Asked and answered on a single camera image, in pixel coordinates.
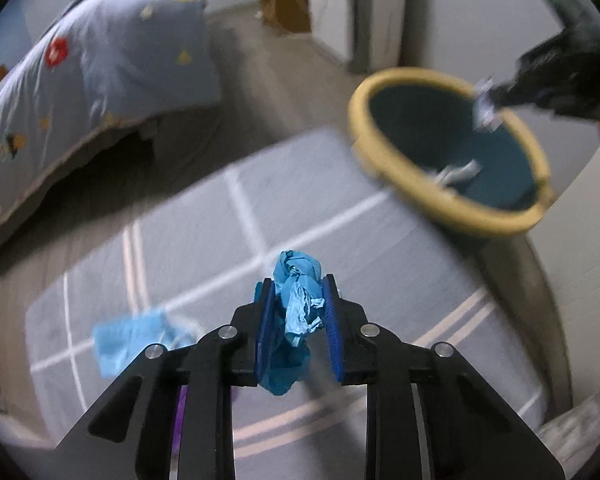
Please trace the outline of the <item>purple wrapper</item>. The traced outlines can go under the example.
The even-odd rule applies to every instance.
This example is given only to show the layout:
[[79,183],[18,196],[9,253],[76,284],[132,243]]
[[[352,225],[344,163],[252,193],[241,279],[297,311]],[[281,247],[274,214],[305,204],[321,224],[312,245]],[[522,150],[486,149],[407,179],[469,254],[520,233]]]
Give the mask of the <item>purple wrapper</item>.
[[187,390],[187,386],[181,386],[180,393],[178,394],[178,406],[176,407],[172,436],[171,465],[169,476],[170,480],[176,480],[178,478],[178,458],[180,457],[180,447],[183,431],[183,419],[186,405]]

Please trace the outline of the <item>blue face mask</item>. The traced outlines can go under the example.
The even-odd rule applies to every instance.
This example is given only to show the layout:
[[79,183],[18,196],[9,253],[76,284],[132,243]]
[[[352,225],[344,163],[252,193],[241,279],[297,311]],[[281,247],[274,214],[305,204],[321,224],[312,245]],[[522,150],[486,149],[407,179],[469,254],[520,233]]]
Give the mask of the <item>blue face mask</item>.
[[100,323],[92,329],[102,378],[117,377],[151,344],[163,344],[174,350],[196,344],[201,336],[202,328],[197,321],[159,310]]

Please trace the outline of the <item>blue nitrile glove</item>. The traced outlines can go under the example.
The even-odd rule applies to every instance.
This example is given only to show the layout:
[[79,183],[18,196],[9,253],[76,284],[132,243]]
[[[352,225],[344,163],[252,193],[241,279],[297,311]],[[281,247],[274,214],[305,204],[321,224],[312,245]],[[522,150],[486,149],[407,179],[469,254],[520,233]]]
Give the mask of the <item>blue nitrile glove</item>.
[[322,267],[305,252],[284,250],[275,263],[273,282],[273,333],[259,384],[283,396],[308,374],[308,337],[324,326]]

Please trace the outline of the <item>black white wrapper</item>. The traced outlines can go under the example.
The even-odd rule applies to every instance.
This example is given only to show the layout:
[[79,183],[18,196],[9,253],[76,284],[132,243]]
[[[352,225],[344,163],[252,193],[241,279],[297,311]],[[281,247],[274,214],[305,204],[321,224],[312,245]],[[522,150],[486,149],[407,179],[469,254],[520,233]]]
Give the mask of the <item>black white wrapper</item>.
[[477,130],[493,132],[501,125],[498,109],[490,97],[490,91],[493,88],[494,83],[491,77],[480,79],[474,85],[472,117]]

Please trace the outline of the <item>white cloth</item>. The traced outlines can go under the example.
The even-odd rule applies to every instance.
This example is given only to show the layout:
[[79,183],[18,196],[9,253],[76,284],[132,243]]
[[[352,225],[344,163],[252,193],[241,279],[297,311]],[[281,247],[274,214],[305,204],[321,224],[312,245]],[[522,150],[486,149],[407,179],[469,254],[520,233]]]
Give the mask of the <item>white cloth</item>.
[[475,179],[481,170],[482,166],[475,159],[471,159],[463,166],[449,165],[441,170],[431,171],[428,177],[435,185],[448,188]]

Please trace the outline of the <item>yellow rimmed teal trash bin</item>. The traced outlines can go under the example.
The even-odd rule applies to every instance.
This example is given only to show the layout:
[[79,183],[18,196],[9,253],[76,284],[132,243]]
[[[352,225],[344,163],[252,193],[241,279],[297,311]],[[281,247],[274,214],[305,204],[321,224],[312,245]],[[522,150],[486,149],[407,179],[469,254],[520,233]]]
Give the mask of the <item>yellow rimmed teal trash bin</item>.
[[[390,183],[433,222],[474,237],[528,232],[556,200],[548,158],[511,110],[493,132],[477,130],[474,89],[435,70],[400,67],[366,77],[348,106],[352,148],[367,172]],[[428,174],[475,159],[475,179],[442,188]]]

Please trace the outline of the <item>white air purifier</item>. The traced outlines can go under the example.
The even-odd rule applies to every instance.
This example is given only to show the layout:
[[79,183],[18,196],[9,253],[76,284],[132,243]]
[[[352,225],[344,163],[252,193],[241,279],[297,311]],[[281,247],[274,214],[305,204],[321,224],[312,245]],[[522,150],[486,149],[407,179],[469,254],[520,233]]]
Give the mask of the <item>white air purifier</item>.
[[354,74],[396,67],[406,0],[309,0],[314,44]]

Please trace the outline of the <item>grey checked floor rug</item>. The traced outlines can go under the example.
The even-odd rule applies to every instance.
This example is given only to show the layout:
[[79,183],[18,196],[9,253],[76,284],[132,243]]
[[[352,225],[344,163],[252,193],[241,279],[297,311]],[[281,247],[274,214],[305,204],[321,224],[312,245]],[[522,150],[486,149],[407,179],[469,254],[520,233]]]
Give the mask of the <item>grey checked floor rug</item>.
[[524,479],[542,379],[472,261],[332,133],[144,214],[32,304],[45,479]]

